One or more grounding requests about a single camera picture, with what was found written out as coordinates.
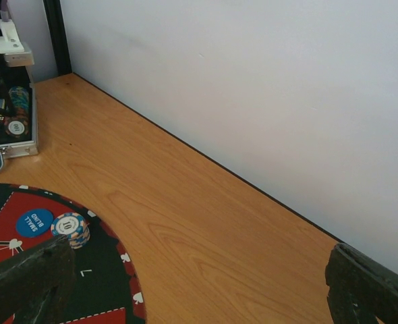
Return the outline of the blue small blind button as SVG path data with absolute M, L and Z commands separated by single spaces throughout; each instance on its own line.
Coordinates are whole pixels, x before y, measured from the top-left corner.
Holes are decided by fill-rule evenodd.
M 27 211 L 16 222 L 16 231 L 26 238 L 33 238 L 47 232 L 53 222 L 53 214 L 47 209 Z

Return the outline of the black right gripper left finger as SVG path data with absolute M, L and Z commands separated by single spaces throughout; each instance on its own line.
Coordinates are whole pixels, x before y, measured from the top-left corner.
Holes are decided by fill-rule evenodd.
M 0 263 L 0 323 L 59 323 L 76 279 L 75 255 L 56 236 Z

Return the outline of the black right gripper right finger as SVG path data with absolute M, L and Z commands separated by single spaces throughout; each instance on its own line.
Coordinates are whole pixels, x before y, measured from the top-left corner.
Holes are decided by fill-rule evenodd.
M 398 275 L 350 245 L 332 249 L 325 280 L 334 323 L 398 323 Z

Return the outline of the blue orange ten chip stack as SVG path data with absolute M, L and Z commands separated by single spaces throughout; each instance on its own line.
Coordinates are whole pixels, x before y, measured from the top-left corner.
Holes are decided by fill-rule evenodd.
M 51 224 L 54 236 L 66 236 L 73 249 L 84 247 L 90 240 L 90 230 L 83 216 L 79 213 L 63 213 Z

